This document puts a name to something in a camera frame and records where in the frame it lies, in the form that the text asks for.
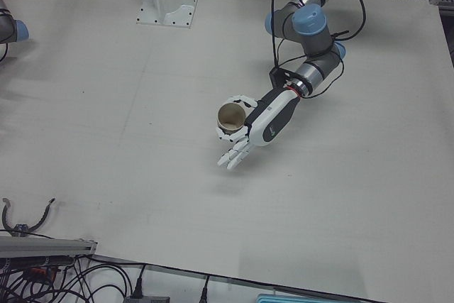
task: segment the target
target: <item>blue joint cap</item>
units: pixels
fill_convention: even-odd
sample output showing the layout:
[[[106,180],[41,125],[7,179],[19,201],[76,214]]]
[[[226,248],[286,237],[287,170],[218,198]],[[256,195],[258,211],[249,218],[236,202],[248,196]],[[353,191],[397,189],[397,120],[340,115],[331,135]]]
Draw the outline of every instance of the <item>blue joint cap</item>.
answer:
[[[27,40],[29,37],[27,26],[22,21],[16,21],[17,39],[16,42]]]
[[[317,4],[298,9],[292,16],[293,29],[300,35],[316,35],[327,25],[326,16]]]
[[[334,45],[337,47],[337,49],[339,50],[339,55],[340,55],[340,58],[343,60],[343,58],[345,57],[345,54],[347,53],[347,50],[345,49],[345,46],[343,46],[342,44],[340,44],[339,42],[334,42]]]
[[[268,13],[267,18],[265,19],[265,30],[271,35],[271,12]]]

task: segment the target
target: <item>paper cup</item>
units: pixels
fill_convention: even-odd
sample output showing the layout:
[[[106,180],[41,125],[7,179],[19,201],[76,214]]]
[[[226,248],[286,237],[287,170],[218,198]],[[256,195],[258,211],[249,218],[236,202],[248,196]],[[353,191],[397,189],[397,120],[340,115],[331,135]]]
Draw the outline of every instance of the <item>paper cup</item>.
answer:
[[[218,111],[218,127],[226,134],[239,131],[246,120],[244,108],[237,103],[224,104]]]

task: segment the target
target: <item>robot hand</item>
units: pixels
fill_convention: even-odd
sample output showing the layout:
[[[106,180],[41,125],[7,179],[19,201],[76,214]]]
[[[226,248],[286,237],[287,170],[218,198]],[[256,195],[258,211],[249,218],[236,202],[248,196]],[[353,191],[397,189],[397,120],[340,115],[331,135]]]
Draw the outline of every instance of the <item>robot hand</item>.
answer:
[[[221,140],[235,145],[222,155],[218,165],[232,170],[255,146],[270,143],[292,118],[299,99],[297,91],[289,87],[273,89],[258,101],[243,95],[229,98],[219,111],[216,131]],[[245,117],[240,102],[253,108],[242,123],[238,123],[238,118]],[[237,108],[223,116],[222,109],[231,104]]]

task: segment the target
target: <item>robotic arm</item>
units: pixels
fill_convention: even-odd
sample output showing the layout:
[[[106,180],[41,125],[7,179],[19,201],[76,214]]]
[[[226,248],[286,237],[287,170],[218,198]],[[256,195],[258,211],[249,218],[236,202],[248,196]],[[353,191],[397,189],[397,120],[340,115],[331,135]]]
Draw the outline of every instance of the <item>robotic arm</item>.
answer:
[[[275,66],[270,72],[273,89],[262,99],[234,96],[221,107],[216,132],[219,139],[235,144],[218,165],[232,170],[255,146],[270,143],[290,121],[300,99],[309,97],[344,58],[345,48],[331,36],[321,9],[326,1],[291,0],[268,14],[267,32],[300,43],[307,59],[295,72]],[[252,109],[247,117],[244,107]]]
[[[0,62],[6,57],[8,43],[28,39],[28,30],[22,21],[14,20],[3,0],[0,0]]]

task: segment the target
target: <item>white table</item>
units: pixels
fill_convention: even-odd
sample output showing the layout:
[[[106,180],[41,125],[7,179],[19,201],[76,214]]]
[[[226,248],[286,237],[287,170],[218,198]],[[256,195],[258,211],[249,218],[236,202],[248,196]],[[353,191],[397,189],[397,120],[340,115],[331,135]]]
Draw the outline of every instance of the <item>white table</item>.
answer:
[[[12,224],[56,197],[40,232],[93,238],[100,254],[391,302],[454,297],[454,72],[427,1],[365,0],[345,75],[233,172],[216,166],[229,147],[216,112],[270,89],[270,0],[199,0],[189,30],[136,25],[140,0],[4,1],[33,38],[0,66]],[[360,20],[357,0],[326,13],[332,32]]]

